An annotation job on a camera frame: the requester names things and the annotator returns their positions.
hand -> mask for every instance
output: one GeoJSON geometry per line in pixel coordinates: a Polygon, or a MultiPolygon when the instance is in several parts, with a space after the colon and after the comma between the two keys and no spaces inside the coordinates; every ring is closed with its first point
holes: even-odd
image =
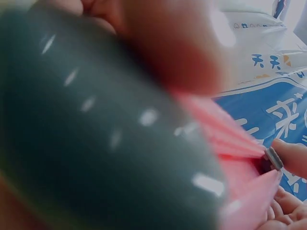
{"type": "MultiPolygon", "coordinates": [[[[307,178],[306,147],[288,144],[281,140],[275,140],[272,146],[288,171],[307,178]]],[[[264,223],[257,230],[303,229],[307,229],[307,206],[280,187],[267,212],[264,223]]]]}

fingernail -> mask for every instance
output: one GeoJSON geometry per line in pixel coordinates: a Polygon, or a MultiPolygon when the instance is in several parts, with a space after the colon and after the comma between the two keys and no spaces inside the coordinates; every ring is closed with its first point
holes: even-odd
{"type": "Polygon", "coordinates": [[[280,143],[285,143],[283,140],[281,140],[281,139],[278,139],[278,138],[276,138],[276,139],[274,139],[273,140],[273,142],[280,142],[280,143]]]}

dark green object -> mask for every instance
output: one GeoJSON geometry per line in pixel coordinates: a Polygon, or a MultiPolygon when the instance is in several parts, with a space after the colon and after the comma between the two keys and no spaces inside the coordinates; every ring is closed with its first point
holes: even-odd
{"type": "Polygon", "coordinates": [[[218,228],[216,158],[127,47],[45,6],[0,26],[0,168],[34,212],[59,230],[218,228]]]}

finger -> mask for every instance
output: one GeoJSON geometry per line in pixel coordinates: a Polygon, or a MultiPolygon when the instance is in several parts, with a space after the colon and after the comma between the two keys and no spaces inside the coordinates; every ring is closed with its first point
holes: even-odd
{"type": "Polygon", "coordinates": [[[293,223],[293,217],[290,215],[283,215],[283,216],[280,216],[278,218],[276,218],[275,220],[277,221],[280,221],[286,225],[290,225],[293,223]]]}
{"type": "Polygon", "coordinates": [[[292,215],[294,215],[295,221],[307,219],[307,206],[306,205],[299,206],[298,208],[294,210],[292,215]]]}
{"type": "Polygon", "coordinates": [[[292,213],[297,207],[303,204],[297,197],[286,192],[283,188],[279,187],[274,198],[283,210],[284,214],[292,213]]]}
{"type": "Polygon", "coordinates": [[[28,210],[11,194],[0,178],[0,229],[46,230],[28,210]]]}
{"type": "Polygon", "coordinates": [[[307,219],[303,219],[289,225],[287,230],[306,230],[306,229],[307,229],[307,219]]]}
{"type": "Polygon", "coordinates": [[[259,227],[257,230],[287,230],[287,225],[276,220],[270,220],[259,227]]]}
{"type": "Polygon", "coordinates": [[[276,139],[272,143],[284,167],[297,176],[307,178],[307,148],[297,144],[289,144],[276,139]]]}
{"type": "Polygon", "coordinates": [[[123,20],[120,0],[96,0],[87,11],[92,17],[106,20],[118,35],[128,36],[129,32],[123,20]]]}
{"type": "Polygon", "coordinates": [[[274,214],[274,210],[272,207],[269,207],[268,209],[268,220],[273,220],[275,219],[275,214],[274,214]]]}
{"type": "MultiPolygon", "coordinates": [[[[213,28],[211,0],[122,3],[132,42],[161,82],[197,94],[221,90],[229,67],[213,28]]],[[[230,31],[227,23],[219,26],[230,31]]]]}
{"type": "Polygon", "coordinates": [[[280,207],[280,205],[277,203],[276,200],[272,201],[271,207],[274,211],[275,218],[283,216],[283,209],[282,209],[282,207],[280,207]]]}
{"type": "Polygon", "coordinates": [[[100,26],[106,28],[107,30],[111,31],[112,33],[116,34],[115,29],[113,26],[111,26],[110,23],[108,23],[106,20],[103,20],[101,18],[93,18],[93,20],[100,26]]]}

pink object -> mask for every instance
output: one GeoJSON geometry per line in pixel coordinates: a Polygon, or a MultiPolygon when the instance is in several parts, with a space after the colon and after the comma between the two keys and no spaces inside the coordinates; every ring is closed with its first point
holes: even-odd
{"type": "Polygon", "coordinates": [[[264,221],[282,173],[260,175],[252,159],[264,155],[260,145],[214,101],[173,92],[199,121],[228,181],[228,202],[221,210],[221,230],[254,230],[264,221]]]}

